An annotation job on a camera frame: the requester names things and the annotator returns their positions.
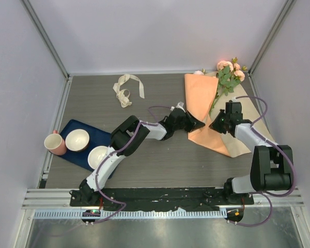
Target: robotic arm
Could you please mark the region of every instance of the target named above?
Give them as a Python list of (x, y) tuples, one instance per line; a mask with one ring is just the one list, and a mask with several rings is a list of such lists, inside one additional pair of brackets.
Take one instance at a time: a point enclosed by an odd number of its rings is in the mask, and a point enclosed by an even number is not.
[[(192, 132), (204, 126), (203, 122), (184, 110), (181, 102), (159, 123), (148, 123), (130, 116), (112, 132), (111, 143), (104, 159), (99, 167), (82, 181), (78, 198), (89, 205), (95, 203), (99, 199), (96, 191), (104, 187), (117, 165), (134, 153), (143, 140), (154, 138), (164, 141), (177, 130)], [(210, 128), (220, 133), (229, 132), (254, 153), (251, 173), (244, 177), (229, 178), (224, 184), (228, 197), (255, 191), (287, 190), (291, 187), (292, 176), (288, 163), (271, 145), (252, 132), (251, 121), (243, 119), (240, 102), (227, 102), (225, 110), (220, 111)], [(279, 147), (292, 161), (290, 147)]]

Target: gray floor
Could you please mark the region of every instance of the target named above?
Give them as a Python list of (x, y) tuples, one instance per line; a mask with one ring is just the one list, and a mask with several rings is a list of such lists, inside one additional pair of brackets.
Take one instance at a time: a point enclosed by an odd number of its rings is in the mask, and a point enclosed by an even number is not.
[[(113, 91), (119, 76), (75, 76), (72, 81), (61, 129), (76, 119), (107, 132), (112, 132), (130, 115), (153, 121), (147, 108), (152, 105), (172, 106), (185, 100), (183, 74), (138, 75), (145, 87), (145, 99), (139, 97), (138, 83), (128, 81), (121, 87), (131, 92), (132, 105), (122, 108)], [(248, 94), (248, 78), (242, 83)], [(159, 118), (166, 109), (154, 110)], [(209, 187), (222, 186), (227, 178), (250, 172), (251, 153), (229, 158), (187, 139), (183, 131), (164, 142), (146, 140), (118, 166), (108, 188), (131, 187)], [(46, 188), (77, 188), (90, 172), (54, 156)]]
[[(258, 223), (268, 213), (269, 208), (245, 209), (242, 222)], [(252, 228), (227, 224), (224, 219), (112, 220), (83, 225), (58, 238), (46, 235), (64, 234), (79, 224), (76, 219), (33, 220), (26, 247), (303, 247), (290, 208), (274, 208), (267, 223)]]

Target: bowl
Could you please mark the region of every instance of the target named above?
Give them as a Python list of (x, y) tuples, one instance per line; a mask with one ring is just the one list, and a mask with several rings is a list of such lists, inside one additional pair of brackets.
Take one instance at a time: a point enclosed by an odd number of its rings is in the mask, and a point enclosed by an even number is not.
[(106, 146), (97, 146), (89, 154), (87, 158), (88, 165), (92, 169), (98, 168), (101, 160), (104, 158), (108, 147)]
[(89, 135), (84, 129), (71, 131), (66, 137), (66, 146), (70, 151), (82, 151), (89, 142)]

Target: pink mug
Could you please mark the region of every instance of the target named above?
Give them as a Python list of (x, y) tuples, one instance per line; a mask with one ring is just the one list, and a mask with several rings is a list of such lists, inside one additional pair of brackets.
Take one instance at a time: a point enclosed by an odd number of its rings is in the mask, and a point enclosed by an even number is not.
[(54, 130), (52, 134), (48, 135), (43, 142), (46, 149), (52, 154), (61, 156), (67, 152), (67, 147), (64, 139)]

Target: white wall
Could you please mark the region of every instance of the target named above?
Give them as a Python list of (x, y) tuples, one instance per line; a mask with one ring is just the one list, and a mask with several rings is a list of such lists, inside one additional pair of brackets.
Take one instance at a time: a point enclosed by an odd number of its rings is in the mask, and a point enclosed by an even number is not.
[(35, 188), (64, 78), (18, 0), (0, 1), (0, 248)]
[(250, 66), (285, 0), (30, 0), (70, 73)]
[(310, 213), (310, 0), (296, 1), (254, 74), (276, 141), (293, 148), (298, 187)]

